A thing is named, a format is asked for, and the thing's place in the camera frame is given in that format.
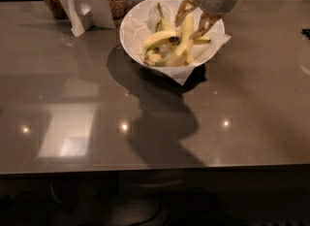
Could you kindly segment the glass jar of nuts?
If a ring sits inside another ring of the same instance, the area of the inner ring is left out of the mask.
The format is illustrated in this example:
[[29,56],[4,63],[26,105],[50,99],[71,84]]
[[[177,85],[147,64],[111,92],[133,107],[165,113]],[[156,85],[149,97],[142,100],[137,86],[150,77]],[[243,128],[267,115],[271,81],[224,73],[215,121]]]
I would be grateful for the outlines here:
[[55,18],[57,19],[67,18],[67,14],[63,6],[61,5],[60,0],[44,0],[44,2]]

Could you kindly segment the long yellow banana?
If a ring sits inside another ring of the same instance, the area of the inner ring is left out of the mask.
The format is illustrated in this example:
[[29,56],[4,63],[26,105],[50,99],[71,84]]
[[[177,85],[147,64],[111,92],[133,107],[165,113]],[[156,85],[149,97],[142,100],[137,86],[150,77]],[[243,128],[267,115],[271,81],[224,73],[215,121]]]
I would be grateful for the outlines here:
[[178,43],[174,52],[165,60],[158,57],[146,56],[141,58],[148,66],[157,67],[179,67],[182,66],[191,55],[191,50],[194,41],[190,39],[190,35],[194,32],[194,16],[192,13],[188,14],[181,23],[180,30],[181,40]]

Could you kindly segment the white paper sign stand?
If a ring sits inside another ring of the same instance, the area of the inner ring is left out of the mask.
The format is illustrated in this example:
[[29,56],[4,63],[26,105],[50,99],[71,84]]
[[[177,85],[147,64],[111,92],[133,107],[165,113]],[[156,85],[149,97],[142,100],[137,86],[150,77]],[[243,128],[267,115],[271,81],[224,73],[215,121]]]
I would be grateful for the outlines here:
[[92,26],[114,29],[108,0],[60,0],[75,37],[84,34]]

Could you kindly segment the left yellow banana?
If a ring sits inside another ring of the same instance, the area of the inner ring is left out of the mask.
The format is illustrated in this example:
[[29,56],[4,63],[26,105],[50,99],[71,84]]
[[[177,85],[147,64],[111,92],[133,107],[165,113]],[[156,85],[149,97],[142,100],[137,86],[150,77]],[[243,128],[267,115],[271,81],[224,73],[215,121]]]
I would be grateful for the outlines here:
[[180,39],[181,34],[175,30],[163,30],[155,32],[149,35],[142,42],[142,56],[146,56],[146,54],[151,50],[160,45],[165,45],[169,43],[177,42]]

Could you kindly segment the back green-tipped banana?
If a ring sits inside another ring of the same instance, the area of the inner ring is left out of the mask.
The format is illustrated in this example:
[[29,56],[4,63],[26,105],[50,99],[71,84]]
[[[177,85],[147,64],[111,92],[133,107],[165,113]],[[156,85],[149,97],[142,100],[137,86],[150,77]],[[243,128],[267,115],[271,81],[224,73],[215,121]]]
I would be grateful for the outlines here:
[[[181,33],[173,28],[170,21],[164,16],[162,6],[160,3],[156,5],[158,14],[160,19],[157,21],[154,31],[160,32],[160,31],[168,31],[168,32],[174,32],[173,37],[171,38],[171,41],[173,43],[179,43],[181,40]],[[210,38],[208,36],[202,36],[194,41],[196,45],[200,44],[206,44],[210,42]]]

